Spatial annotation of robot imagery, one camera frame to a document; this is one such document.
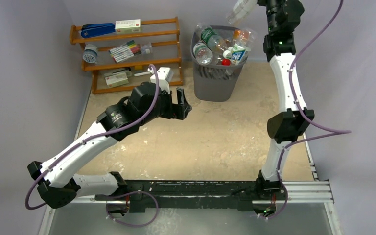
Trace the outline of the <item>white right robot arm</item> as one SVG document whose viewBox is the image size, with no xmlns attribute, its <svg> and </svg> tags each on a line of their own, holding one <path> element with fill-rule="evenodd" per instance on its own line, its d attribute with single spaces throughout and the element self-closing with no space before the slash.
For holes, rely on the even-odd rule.
<svg viewBox="0 0 376 235">
<path fill-rule="evenodd" d="M 300 86 L 290 86 L 290 82 L 298 81 L 292 66 L 296 57 L 293 32 L 305 11 L 302 3 L 298 0 L 259 0 L 257 4 L 265 7 L 268 34 L 264 37 L 263 51 L 275 76 L 280 103 L 279 113 L 267 122 L 270 147 L 255 186 L 256 195 L 267 199 L 285 191 L 281 177 L 289 149 L 308 128 L 305 117 L 314 119 L 314 111 L 306 107 Z"/>
</svg>

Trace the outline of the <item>dark green label bottle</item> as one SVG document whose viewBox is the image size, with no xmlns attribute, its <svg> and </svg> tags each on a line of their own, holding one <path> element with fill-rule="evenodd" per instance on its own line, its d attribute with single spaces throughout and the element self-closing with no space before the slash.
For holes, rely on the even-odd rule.
<svg viewBox="0 0 376 235">
<path fill-rule="evenodd" d="M 195 33 L 212 52 L 222 55 L 228 49 L 226 41 L 210 25 L 198 23 Z"/>
</svg>

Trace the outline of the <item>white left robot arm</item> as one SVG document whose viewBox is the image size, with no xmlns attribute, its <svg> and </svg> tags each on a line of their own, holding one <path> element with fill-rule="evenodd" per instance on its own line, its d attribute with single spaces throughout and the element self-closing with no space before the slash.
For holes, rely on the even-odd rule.
<svg viewBox="0 0 376 235">
<path fill-rule="evenodd" d="M 174 104 L 171 91 L 152 82 L 143 82 L 130 96 L 108 106 L 81 137 L 57 156 L 42 163 L 31 162 L 27 169 L 44 203 L 57 209 L 88 195 L 106 195 L 114 200 L 124 198 L 127 183 L 120 173 L 80 175 L 78 171 L 105 149 L 155 118 L 184 120 L 192 107 L 183 88 L 177 88 L 176 92 L 178 101 Z"/>
</svg>

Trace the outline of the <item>green label water bottle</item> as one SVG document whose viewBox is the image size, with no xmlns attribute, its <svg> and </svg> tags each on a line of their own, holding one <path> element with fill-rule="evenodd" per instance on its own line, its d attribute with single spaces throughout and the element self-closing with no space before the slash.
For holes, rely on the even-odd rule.
<svg viewBox="0 0 376 235">
<path fill-rule="evenodd" d="M 206 66 L 212 62 L 213 52 L 201 41 L 197 42 L 192 49 L 195 60 L 198 64 Z"/>
</svg>

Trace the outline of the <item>red cap water bottle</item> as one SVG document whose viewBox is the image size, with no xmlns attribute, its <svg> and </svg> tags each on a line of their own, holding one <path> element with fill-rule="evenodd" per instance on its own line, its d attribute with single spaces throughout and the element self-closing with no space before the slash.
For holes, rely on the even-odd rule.
<svg viewBox="0 0 376 235">
<path fill-rule="evenodd" d="M 222 60 L 222 65 L 223 66 L 230 66 L 231 65 L 231 60 L 230 59 L 223 59 Z"/>
</svg>

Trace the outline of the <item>blue white label bottle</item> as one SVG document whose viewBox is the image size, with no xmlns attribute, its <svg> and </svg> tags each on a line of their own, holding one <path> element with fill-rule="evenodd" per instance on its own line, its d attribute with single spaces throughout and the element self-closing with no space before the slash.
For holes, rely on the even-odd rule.
<svg viewBox="0 0 376 235">
<path fill-rule="evenodd" d="M 231 46 L 229 47 L 229 51 L 232 53 L 230 57 L 231 65 L 238 65 L 247 59 L 258 37 L 257 32 L 248 27 L 240 30 L 241 34 L 236 41 L 231 41 Z"/>
</svg>

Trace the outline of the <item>orange juice bottle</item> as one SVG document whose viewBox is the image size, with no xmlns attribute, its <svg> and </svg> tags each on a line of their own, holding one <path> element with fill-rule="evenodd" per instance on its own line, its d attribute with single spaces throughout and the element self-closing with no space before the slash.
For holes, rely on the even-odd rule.
<svg viewBox="0 0 376 235">
<path fill-rule="evenodd" d="M 241 30 L 240 29 L 236 29 L 234 32 L 233 32 L 233 36 L 232 36 L 232 42 L 233 41 L 236 41 L 238 36 L 241 34 Z"/>
</svg>

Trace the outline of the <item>grey mesh waste bin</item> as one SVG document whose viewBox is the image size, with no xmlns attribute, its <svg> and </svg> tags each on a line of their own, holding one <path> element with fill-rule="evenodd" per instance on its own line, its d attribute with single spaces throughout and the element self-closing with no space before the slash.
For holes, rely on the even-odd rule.
<svg viewBox="0 0 376 235">
<path fill-rule="evenodd" d="M 223 59 L 230 59 L 231 40 L 233 32 L 237 29 L 230 26 L 211 25 L 227 43 L 228 49 L 221 55 L 213 52 L 213 59 L 209 65 L 203 66 L 196 62 L 192 52 L 193 46 L 201 41 L 194 32 L 190 45 L 190 55 L 193 60 L 194 93 L 196 97 L 204 101 L 227 101 L 235 88 L 242 71 L 244 62 L 238 65 L 223 66 Z"/>
</svg>

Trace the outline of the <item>clear bottle white label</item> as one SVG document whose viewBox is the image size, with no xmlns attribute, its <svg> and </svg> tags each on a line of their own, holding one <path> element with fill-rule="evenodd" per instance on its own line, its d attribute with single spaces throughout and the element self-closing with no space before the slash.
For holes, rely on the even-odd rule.
<svg viewBox="0 0 376 235">
<path fill-rule="evenodd" d="M 234 25 L 243 20 L 254 10 L 257 3 L 257 0 L 238 0 L 232 10 L 226 15 L 228 23 Z"/>
</svg>

